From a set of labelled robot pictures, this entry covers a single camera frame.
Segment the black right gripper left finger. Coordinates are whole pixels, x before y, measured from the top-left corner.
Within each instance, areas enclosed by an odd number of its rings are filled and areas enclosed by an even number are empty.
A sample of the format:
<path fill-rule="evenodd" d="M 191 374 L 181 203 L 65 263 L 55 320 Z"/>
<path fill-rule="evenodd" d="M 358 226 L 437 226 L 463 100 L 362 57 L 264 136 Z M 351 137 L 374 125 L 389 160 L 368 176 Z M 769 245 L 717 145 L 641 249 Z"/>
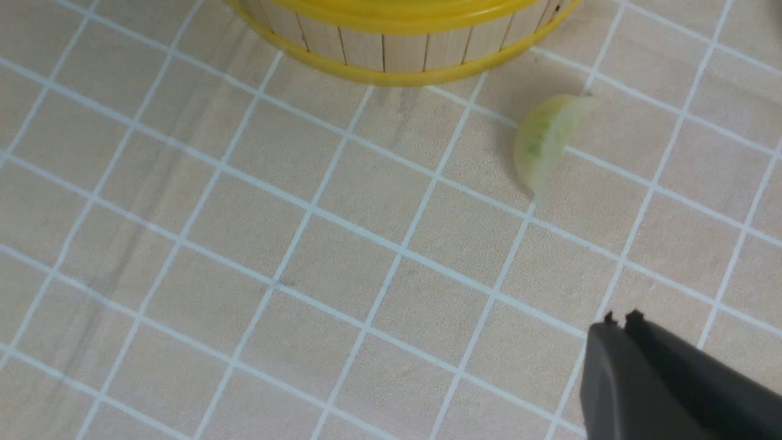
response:
<path fill-rule="evenodd" d="M 612 312 L 587 334 L 579 404 L 589 439 L 715 439 L 663 373 L 688 348 L 641 312 Z"/>

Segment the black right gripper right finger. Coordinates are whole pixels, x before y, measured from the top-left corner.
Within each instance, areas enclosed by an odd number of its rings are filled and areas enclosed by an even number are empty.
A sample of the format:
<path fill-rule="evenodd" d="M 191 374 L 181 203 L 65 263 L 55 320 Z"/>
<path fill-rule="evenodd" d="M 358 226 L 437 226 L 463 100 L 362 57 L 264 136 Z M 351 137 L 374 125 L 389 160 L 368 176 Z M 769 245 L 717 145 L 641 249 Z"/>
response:
<path fill-rule="evenodd" d="M 780 395 L 646 320 L 635 309 L 625 333 L 690 418 L 715 439 L 779 439 Z"/>

